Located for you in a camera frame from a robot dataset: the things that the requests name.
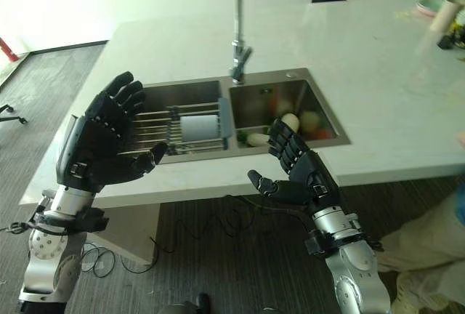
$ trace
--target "kitchen island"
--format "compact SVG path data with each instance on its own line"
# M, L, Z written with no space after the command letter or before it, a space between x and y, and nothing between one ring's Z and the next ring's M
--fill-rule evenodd
M307 68L350 144L318 148L340 185L457 174L465 150L465 52L442 51L431 19L415 0L373 0L278 7L245 13L244 38L254 48L246 73ZM80 116L116 75L143 84L218 77L232 66L233 21L224 15L125 23L115 32L76 95L20 204L36 204L57 187L54 163L71 114ZM255 169L285 179L270 155L161 164L140 180L106 186L94 206L110 218L96 242L150 262L159 204L255 189Z

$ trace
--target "chrome faucet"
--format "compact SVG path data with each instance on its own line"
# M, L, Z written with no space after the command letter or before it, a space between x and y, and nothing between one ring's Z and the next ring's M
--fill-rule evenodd
M232 81L236 85L244 85L243 73L248 58L252 53L252 48L247 47L242 38L242 0L235 0L234 12L234 34L235 39L232 41L234 46L233 67L230 69Z

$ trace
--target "red object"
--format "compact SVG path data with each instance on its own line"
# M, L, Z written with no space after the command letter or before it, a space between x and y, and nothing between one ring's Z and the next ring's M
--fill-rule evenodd
M318 129L310 135L311 140L328 140L330 138L333 138L333 133L327 129Z
M14 52L9 48L7 43L5 43L2 38L0 38L0 48L5 53L5 55L8 56L11 62L16 62L19 60L18 56L14 54Z

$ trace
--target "robotic arm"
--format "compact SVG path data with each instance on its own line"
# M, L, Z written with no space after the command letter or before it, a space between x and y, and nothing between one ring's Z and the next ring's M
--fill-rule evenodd
M102 210L92 208L95 194L105 185L142 177L166 152L161 143L136 158L118 155L144 99L140 81L125 72L94 98L84 116L71 119L57 162L58 191L44 191L29 221L15 226L17 232L33 228L20 292L23 313L64 313L81 272L86 233L108 223Z
M378 276L375 254L357 215L342 211L339 188L319 155L279 119L269 144L289 181L273 182L255 170L248 177L270 200L307 207L316 229L305 245L310 254L325 257L342 313L388 313L389 294Z

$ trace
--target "wire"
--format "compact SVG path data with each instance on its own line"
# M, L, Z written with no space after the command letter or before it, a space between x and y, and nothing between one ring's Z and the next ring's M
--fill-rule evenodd
M150 240L153 241L153 243L155 245L158 245L155 240L153 240L152 237L150 237ZM146 273L148 272L149 270L151 270L153 267L155 267L155 265L157 264L158 262L158 256L160 255L160 251L158 250L158 247L155 247L155 257L153 258L153 261L152 261L152 264L148 266L147 269L144 269L144 270L141 270L141 271L136 271L136 270L131 270L129 269L129 267L127 265L124 264L123 262L123 257L120 256L120 260L121 260L121 265L123 265L123 268L126 269L128 272L132 273L132 274L142 274L142 273Z
M264 205L264 196L262 196L262 203L258 204L249 198L246 198L245 196L238 196L239 198L243 199L244 201L247 201L249 204L254 206L255 208L259 209L260 214L262 216L272 216L272 215L285 215L289 217L293 217L294 219L298 220L302 227L304 228L306 233L310 232L310 228L308 228L307 224L302 220L300 216L297 216L296 213L303 213L302 210L298 209L283 209L283 208L276 208L276 207L271 207L271 206L265 206ZM272 212L265 213L264 210L270 210Z
M155 256L153 258L152 263L146 266L144 270L131 269L124 262L123 257L120 256L121 265L126 271L132 274L143 274L143 273L148 272L149 270L153 269L153 267L155 267L155 265L157 264L159 257L160 257L160 251L165 252L166 254L172 254L177 250L178 241L179 241L178 235L179 235L180 230L185 231L191 238L195 240L201 240L213 228L213 226L216 223L218 224L222 232L229 238L238 237L241 233L248 230L254 224L256 220L256 211L259 211L259 213L262 216L271 216L271 215L276 215L276 214L290 216L298 220L302 224L302 227L305 229L305 231L307 233L309 232L309 228L304 223L304 221L301 219L301 217L296 215L296 213L297 214L302 213L303 212L302 210L282 209L282 208L280 209L280 208L275 208L272 206L265 206L264 197L262 197L261 204L258 204L245 196L227 196L227 197L234 198L238 201L241 201L244 204L244 206L248 208L248 214L250 214L250 219L245 221L244 218L242 218L239 210L237 210L236 208L231 208L227 210L227 212L222 216L224 221L218 214L210 214L207 218L207 222L200 229L200 232L195 233L186 225L183 219L179 218L174 223L174 235L173 235L173 241L172 241L171 247L162 246L159 244L159 242L155 241L154 238L149 237L149 239L155 245ZM67 231L53 232L51 230L41 228L32 222L15 222L15 223L12 223L9 227L0 228L0 232L7 231L8 233L12 233L12 234L21 234L27 231L28 229L37 229L43 233L50 234L51 236L66 236L70 234ZM88 273L92 271L94 276L96 276L97 278L106 278L107 276L109 276L113 272L116 266L116 256L114 252L112 252L109 249L106 249L105 247L96 246L95 244L89 243L88 241L84 243L84 246L85 245L90 245L91 247L85 251L83 247L81 261L84 261L86 257L89 257L89 255L92 252L96 252L97 257L95 258L95 260L92 260L91 262L89 262L91 264L90 267L83 268L83 266L81 266L81 271L83 273ZM97 269L97 265L103 263L103 257L106 254L109 254L111 256L111 266L106 272L100 273Z
M63 232L54 232L53 230L47 230L45 228L39 227L36 223L32 222L13 222L11 225L5 228L0 228L0 232L5 231L11 234L22 234L29 229L37 229L39 232L49 234L51 236L69 236L72 233L65 230Z

